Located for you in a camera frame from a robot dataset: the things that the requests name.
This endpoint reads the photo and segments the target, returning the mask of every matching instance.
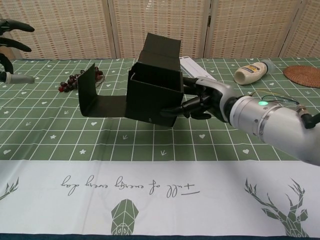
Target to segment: table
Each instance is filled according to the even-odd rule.
[[[245,86],[233,81],[239,66],[258,59],[196,59],[218,81],[239,95],[267,89],[295,97],[310,113],[320,111],[320,90],[289,81],[291,65],[320,67],[318,58],[275,58],[276,72]],[[15,73],[36,77],[35,84],[0,85],[0,160],[100,161],[290,161],[286,153],[216,118],[179,117],[173,128],[127,118],[86,118],[77,91],[59,92],[60,82],[95,63],[106,75],[100,95],[125,95],[134,59],[16,60]]]
[[[239,95],[267,89],[294,97],[311,114],[320,112],[320,89],[297,85],[282,74],[292,65],[320,67],[319,58],[271,58],[276,65],[273,74],[237,85],[236,69],[259,60],[195,59]],[[17,186],[0,202],[1,233],[18,234],[9,235],[17,239],[26,237],[19,233],[31,234],[30,239],[43,237],[33,234],[50,234],[50,239],[55,234],[66,239],[75,237],[69,234],[81,235],[78,239],[84,235],[109,239],[122,226],[121,235],[129,230],[133,235],[204,235],[203,239],[320,237],[320,190],[314,184],[320,180],[319,168],[214,117],[179,117],[173,128],[127,118],[87,118],[79,110],[76,90],[58,91],[69,75],[95,63],[106,75],[98,94],[125,95],[127,72],[134,62],[13,62],[16,74],[35,76],[36,83],[0,84],[0,196],[7,183]],[[295,204],[296,191],[302,192],[298,195],[304,209],[300,215],[290,215],[287,196]],[[271,205],[261,205],[256,193],[264,204],[268,193],[286,221],[281,223],[270,213]],[[131,205],[120,204],[123,201]],[[139,218],[116,224],[117,209]]]

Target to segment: woven bamboo screen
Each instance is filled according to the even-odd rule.
[[[219,0],[212,16],[213,58],[278,57],[299,0]]]
[[[320,56],[320,0],[308,0],[285,57]]]
[[[25,59],[112,57],[104,6],[99,0],[0,0],[1,17],[30,24],[12,38],[32,49]]]
[[[180,55],[203,56],[199,52],[209,0],[112,0],[112,4],[121,58],[138,57],[148,32],[181,40]]]

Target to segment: round cork coaster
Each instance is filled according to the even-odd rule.
[[[320,69],[313,66],[288,66],[283,74],[292,82],[310,88],[320,88]]]

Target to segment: green checkered tablecloth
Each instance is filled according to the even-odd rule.
[[[320,67],[319,58],[271,58],[276,72],[239,86],[233,73],[259,59],[196,59],[239,95],[266,89],[290,95],[312,114],[320,112],[320,89],[289,81],[292,65]],[[15,60],[15,74],[35,76],[35,84],[0,85],[0,160],[100,161],[288,161],[292,157],[216,118],[179,117],[173,128],[127,118],[81,115],[77,91],[59,92],[60,82],[95,63],[106,75],[100,95],[125,95],[134,59]]]

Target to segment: robotic hand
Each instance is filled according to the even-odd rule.
[[[163,109],[164,117],[184,115],[205,120],[213,115],[302,162],[320,166],[320,113],[312,116],[293,100],[290,102],[297,105],[296,110],[280,105],[281,101],[264,101],[253,94],[237,96],[230,85],[207,77],[184,77],[183,83],[184,93],[197,97]]]
[[[0,19],[0,36],[11,30],[22,30],[31,33],[35,29],[32,26],[20,21]],[[24,52],[31,52],[31,49],[28,46],[22,44],[21,42],[5,37],[0,37],[0,47],[2,46],[16,48]],[[35,82],[35,79],[31,76],[14,74],[14,67],[12,63],[3,53],[0,53],[0,64],[4,67],[4,71],[0,71],[0,82],[6,84],[33,84]]]

